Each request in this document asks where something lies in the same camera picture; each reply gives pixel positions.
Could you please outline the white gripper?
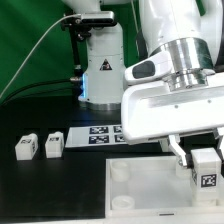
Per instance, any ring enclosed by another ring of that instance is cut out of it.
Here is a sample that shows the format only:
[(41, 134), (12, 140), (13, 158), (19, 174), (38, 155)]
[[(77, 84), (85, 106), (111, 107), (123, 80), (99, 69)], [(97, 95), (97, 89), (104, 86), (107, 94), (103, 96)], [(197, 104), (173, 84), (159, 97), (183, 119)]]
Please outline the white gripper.
[(121, 123), (128, 144), (168, 137), (169, 149), (187, 167), (180, 136), (214, 130), (217, 153), (224, 160), (224, 72), (208, 77), (208, 85), (169, 91), (163, 81), (129, 87), (122, 99)]

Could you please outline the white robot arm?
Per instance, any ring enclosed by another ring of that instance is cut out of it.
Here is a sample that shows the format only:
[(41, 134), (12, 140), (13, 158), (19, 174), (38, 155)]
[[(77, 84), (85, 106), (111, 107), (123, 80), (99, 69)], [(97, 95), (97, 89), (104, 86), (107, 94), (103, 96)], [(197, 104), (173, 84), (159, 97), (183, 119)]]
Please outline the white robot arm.
[(121, 27), (103, 8), (131, 0), (63, 0), (88, 34), (88, 68), (79, 102), (119, 109), (129, 144), (166, 140), (188, 166), (182, 136), (224, 133), (223, 0), (137, 0), (138, 63), (122, 61)]

